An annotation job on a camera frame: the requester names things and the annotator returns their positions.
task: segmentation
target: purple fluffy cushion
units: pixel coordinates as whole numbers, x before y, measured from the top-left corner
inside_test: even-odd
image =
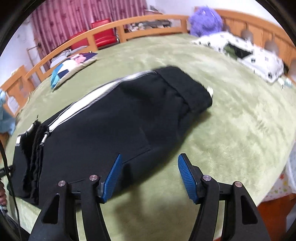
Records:
[[[219,14],[209,7],[200,7],[190,18],[190,34],[201,37],[222,31],[223,21]]]

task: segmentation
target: elastic cuff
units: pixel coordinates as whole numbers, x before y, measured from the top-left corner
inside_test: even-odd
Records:
[[[192,112],[201,113],[212,105],[212,98],[202,84],[192,79],[178,67],[167,66],[154,71],[179,92]]]

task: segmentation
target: person's hand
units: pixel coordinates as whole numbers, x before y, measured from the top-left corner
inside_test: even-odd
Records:
[[[4,184],[1,181],[0,181],[0,204],[2,206],[6,206],[7,204]]]

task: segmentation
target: plush green blanket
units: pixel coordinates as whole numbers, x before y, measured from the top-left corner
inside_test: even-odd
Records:
[[[6,148],[9,163],[17,134],[27,130],[37,116],[44,121],[115,78],[175,65],[213,88],[213,105],[185,142],[142,183],[101,205],[112,241],[188,240],[199,206],[188,198],[182,183],[177,165],[180,153],[219,182],[243,182],[259,204],[283,170],[295,140],[295,89],[268,85],[230,57],[191,44],[193,39],[187,34],[134,39],[98,51],[98,61],[54,92],[48,79],[42,82],[18,116],[17,129]],[[21,225],[30,232],[40,210],[20,199],[17,203]],[[221,202],[216,237],[221,233],[223,209]],[[77,223],[83,241],[80,211]]]

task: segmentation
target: red chair backrest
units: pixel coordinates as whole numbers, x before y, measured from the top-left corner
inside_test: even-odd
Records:
[[[85,32],[86,32],[86,30],[83,30],[83,31],[71,36],[70,39],[73,39],[73,38],[77,37],[78,35],[83,34]],[[72,44],[71,49],[74,50],[74,49],[77,49],[79,47],[88,46],[88,45],[89,45],[89,43],[88,43],[87,39],[82,39],[82,40],[78,41],[77,43]]]
[[[110,23],[110,22],[111,22],[110,18],[106,18],[106,19],[103,19],[103,20],[96,21],[96,22],[92,23],[91,27],[96,28],[96,27],[99,27],[101,25],[104,25],[104,24],[107,24],[107,23]],[[97,39],[100,39],[102,37],[110,37],[110,36],[114,36],[114,31],[113,31],[112,28],[107,29],[105,31],[102,31],[100,33],[94,34],[94,39],[97,40]]]

